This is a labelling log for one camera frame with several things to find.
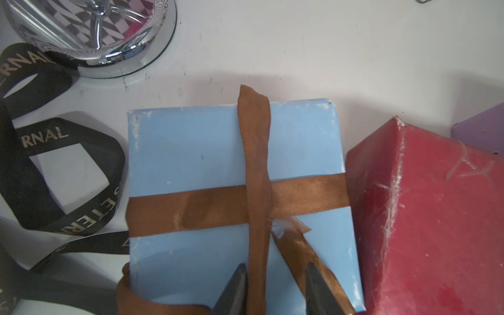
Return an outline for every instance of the black ribbon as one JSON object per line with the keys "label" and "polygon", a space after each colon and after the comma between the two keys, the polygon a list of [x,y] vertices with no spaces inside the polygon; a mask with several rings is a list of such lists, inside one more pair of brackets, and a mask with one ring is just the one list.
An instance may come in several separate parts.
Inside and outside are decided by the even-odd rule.
{"label": "black ribbon", "polygon": [[[32,79],[4,96],[20,81]],[[12,312],[19,299],[66,304],[95,314],[116,314],[114,291],[54,280],[40,274],[57,255],[72,252],[129,253],[128,232],[90,236],[115,213],[124,169],[124,152],[116,139],[77,123],[52,118],[14,129],[11,119],[33,111],[72,85],[72,77],[35,46],[18,43],[0,55],[0,194],[21,226],[88,236],[60,246],[30,271],[20,267],[0,246],[0,315]],[[108,179],[109,186],[65,214],[30,156],[80,143]]]}

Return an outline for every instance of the white surface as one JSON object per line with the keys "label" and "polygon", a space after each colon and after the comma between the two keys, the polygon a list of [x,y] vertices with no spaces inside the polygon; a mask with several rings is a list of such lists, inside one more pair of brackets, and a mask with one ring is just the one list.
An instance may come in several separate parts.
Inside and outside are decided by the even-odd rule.
{"label": "white surface", "polygon": [[[15,125],[60,116],[116,137],[127,152],[128,110],[235,103],[239,85],[247,84],[272,101],[332,99],[346,152],[395,114],[447,136],[452,124],[504,101],[501,0],[179,0],[177,6],[173,41],[153,64],[124,78],[80,78]],[[0,49],[20,41],[3,15],[0,39]],[[51,179],[61,185],[51,187],[56,196],[58,189],[72,194],[66,186],[82,180],[58,174]],[[124,188],[107,230],[125,229],[127,182]],[[81,198],[73,190],[64,203]],[[6,248],[24,266],[68,239],[20,229],[3,200],[0,224]],[[113,287],[127,260],[67,255],[53,272]],[[86,314],[40,302],[23,302],[15,314],[70,312]]]}

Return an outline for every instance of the ribbon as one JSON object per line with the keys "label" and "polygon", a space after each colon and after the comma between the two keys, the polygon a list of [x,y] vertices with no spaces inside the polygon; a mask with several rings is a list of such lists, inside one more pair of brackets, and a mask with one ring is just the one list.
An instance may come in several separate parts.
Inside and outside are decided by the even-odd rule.
{"label": "ribbon", "polygon": [[[36,75],[6,96],[23,79]],[[54,99],[72,77],[35,46],[18,43],[0,55],[0,194],[25,229],[89,236],[114,215],[124,169],[124,152],[116,139],[61,118],[14,129],[11,119]],[[65,214],[52,199],[30,156],[81,144],[109,181],[90,201]],[[21,298],[79,307],[95,314],[117,312],[113,290],[92,288],[44,277],[40,273],[57,255],[71,252],[129,253],[128,232],[106,233],[60,246],[30,271],[0,246],[0,314],[10,314]]]}
{"label": "ribbon", "polygon": [[[350,205],[345,174],[270,182],[267,172],[270,128],[268,99],[241,86],[238,120],[242,136],[246,185],[130,198],[126,220],[131,237],[249,223],[249,287],[247,314],[266,313],[266,264],[272,219],[287,225],[282,237],[273,235],[281,255],[305,294],[304,270],[314,262],[346,314],[354,314],[334,274],[304,239],[309,231],[293,216]],[[187,305],[189,309],[200,306]],[[186,309],[174,312],[183,315]],[[133,315],[131,312],[120,315]]]}

